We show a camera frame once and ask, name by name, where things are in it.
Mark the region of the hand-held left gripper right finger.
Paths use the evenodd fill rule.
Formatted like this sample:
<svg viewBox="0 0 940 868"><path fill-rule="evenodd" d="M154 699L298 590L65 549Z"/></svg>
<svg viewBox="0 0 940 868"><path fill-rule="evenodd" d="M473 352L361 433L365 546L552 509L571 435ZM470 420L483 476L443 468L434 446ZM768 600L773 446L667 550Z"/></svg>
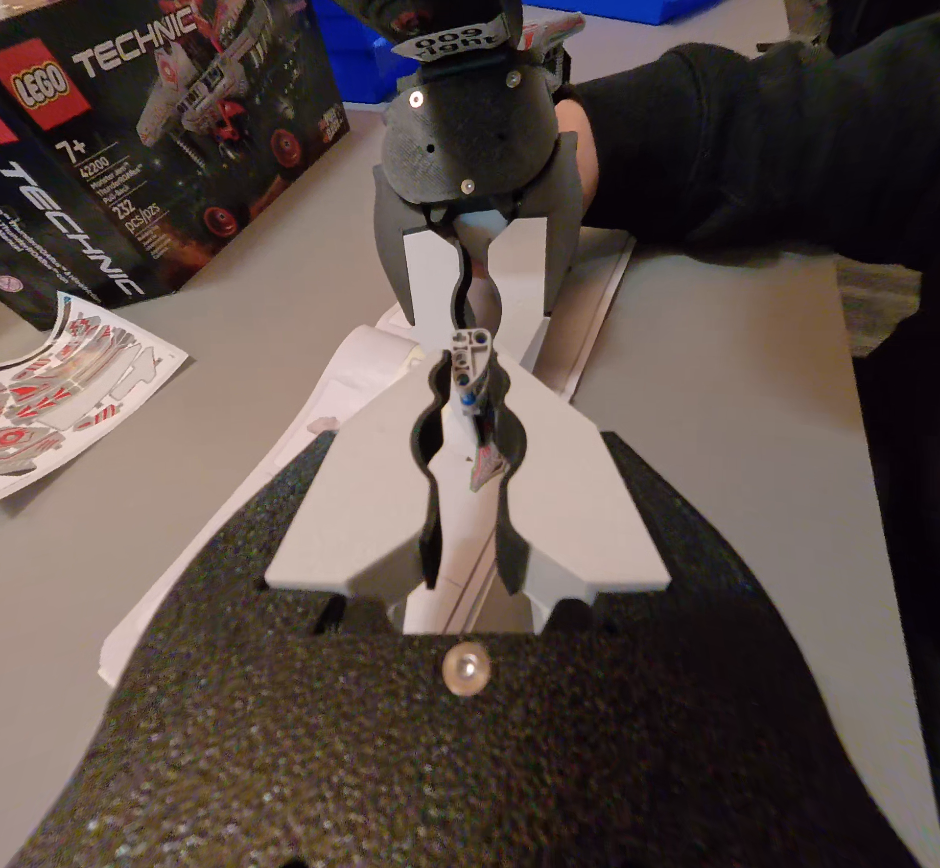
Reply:
<svg viewBox="0 0 940 868"><path fill-rule="evenodd" d="M493 439L506 463L497 570L540 634L562 601L655 592L670 573L594 423L510 357L491 368Z"/></svg>

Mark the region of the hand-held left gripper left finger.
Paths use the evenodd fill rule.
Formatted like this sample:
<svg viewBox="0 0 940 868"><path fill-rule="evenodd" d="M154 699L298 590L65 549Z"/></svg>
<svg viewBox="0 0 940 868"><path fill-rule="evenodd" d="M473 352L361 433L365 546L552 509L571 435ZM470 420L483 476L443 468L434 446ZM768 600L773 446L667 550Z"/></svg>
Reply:
<svg viewBox="0 0 940 868"><path fill-rule="evenodd" d="M341 425L266 569L271 589L392 607L435 587L443 536L429 461L450 381L451 353L438 350Z"/></svg>

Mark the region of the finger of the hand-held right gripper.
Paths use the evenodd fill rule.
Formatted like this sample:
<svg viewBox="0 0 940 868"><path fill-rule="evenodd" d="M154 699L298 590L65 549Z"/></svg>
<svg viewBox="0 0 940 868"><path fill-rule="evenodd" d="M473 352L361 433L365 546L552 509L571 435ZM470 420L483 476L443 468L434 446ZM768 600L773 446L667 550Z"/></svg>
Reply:
<svg viewBox="0 0 940 868"><path fill-rule="evenodd" d="M561 133L538 176L495 208L507 223L486 246L500 300L498 340L538 339L555 309L581 230L576 150L576 134Z"/></svg>
<svg viewBox="0 0 940 868"><path fill-rule="evenodd" d="M375 248L406 322L415 332L470 328L471 257L455 227L461 204L412 203L393 188L382 165L372 175Z"/></svg>

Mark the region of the grey triangular brick piece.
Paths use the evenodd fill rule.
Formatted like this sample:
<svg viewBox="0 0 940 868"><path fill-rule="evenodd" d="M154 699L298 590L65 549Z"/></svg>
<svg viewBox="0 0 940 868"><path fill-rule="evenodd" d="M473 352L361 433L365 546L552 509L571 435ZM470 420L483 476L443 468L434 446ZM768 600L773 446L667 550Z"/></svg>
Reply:
<svg viewBox="0 0 940 868"><path fill-rule="evenodd" d="M453 385L462 404L476 404L485 390L493 343L486 328L455 330L451 337Z"/></svg>

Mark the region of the person's right forearm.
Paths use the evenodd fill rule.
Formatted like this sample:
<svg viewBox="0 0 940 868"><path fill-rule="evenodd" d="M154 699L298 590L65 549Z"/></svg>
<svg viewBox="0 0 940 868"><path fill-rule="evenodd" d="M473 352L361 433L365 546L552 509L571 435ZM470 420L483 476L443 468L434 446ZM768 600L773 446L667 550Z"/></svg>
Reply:
<svg viewBox="0 0 940 868"><path fill-rule="evenodd" d="M590 227L695 252L798 242L938 261L937 15L835 59L681 45L565 97L598 161Z"/></svg>

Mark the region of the person's right hand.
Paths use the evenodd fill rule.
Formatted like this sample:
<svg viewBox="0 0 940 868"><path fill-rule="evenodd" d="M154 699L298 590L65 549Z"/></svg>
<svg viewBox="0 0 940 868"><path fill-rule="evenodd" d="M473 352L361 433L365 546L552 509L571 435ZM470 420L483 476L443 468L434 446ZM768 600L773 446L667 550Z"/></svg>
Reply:
<svg viewBox="0 0 940 868"><path fill-rule="evenodd" d="M600 229L602 222L591 215L600 183L600 158L596 141L584 108L575 100L561 100L555 106L560 133L573 133L576 136L575 160L582 193L582 225Z"/></svg>

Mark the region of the white instruction booklet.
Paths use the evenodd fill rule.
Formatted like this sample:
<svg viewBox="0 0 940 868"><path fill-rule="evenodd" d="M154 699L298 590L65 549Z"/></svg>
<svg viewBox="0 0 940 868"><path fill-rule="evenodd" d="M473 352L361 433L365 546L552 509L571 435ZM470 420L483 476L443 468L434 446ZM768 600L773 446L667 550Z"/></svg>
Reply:
<svg viewBox="0 0 940 868"><path fill-rule="evenodd" d="M622 231L581 231L573 268L547 327L547 342L536 359L523 360L523 366L533 369L535 377L563 400L570 401L577 389L634 247L635 240ZM276 475L316 436L337 429L402 377L422 357L415 341L399 305L390 308L376 326L359 326L346 337L276 447L107 636L100 651L99 674L108 686L117 685L158 606L186 567L210 542L221 539L237 517L247 515L249 504L270 488ZM509 597L496 580L493 536L483 523L495 507L496 477L471 492L471 455L459 456L456 441L446 436L444 459L436 459L431 466L443 503L442 565L435 588L418 587L401 607L409 634L483 629L479 616L490 608L524 602L523 595Z"/></svg>

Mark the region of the grey red toy model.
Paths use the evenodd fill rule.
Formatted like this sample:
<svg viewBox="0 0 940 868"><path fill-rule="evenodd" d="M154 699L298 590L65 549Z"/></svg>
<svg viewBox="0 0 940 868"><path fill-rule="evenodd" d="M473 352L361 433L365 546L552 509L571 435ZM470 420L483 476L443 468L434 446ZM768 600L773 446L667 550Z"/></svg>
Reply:
<svg viewBox="0 0 940 868"><path fill-rule="evenodd" d="M571 36L578 34L586 26L586 19L580 13L566 13L543 20L531 20L523 23L518 51L530 53L533 58L543 60L553 50L561 47Z"/></svg>

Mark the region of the black toy set box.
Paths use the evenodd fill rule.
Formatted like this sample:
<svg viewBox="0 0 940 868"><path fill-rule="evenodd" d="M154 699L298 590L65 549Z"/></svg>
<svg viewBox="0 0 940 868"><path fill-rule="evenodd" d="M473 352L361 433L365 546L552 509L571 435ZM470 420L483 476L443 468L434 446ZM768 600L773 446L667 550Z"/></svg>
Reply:
<svg viewBox="0 0 940 868"><path fill-rule="evenodd" d="M2 0L2 303L172 294L349 131L309 0Z"/></svg>

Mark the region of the toy sticker sheet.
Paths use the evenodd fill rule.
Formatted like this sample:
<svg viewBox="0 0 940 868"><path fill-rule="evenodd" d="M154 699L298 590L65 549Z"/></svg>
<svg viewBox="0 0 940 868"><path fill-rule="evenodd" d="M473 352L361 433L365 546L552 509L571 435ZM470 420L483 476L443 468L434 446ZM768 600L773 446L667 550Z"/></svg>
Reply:
<svg viewBox="0 0 940 868"><path fill-rule="evenodd" d="M46 341L1 365L1 498L74 460L188 360L182 349L59 292Z"/></svg>

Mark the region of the person's dark clothing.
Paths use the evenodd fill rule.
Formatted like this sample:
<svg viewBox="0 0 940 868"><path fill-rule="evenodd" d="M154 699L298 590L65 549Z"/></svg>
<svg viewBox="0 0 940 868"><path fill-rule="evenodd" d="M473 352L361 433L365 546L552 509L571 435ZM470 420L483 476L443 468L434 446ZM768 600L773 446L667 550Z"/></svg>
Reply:
<svg viewBox="0 0 940 868"><path fill-rule="evenodd" d="M855 363L887 553L939 798L939 266L916 311Z"/></svg>

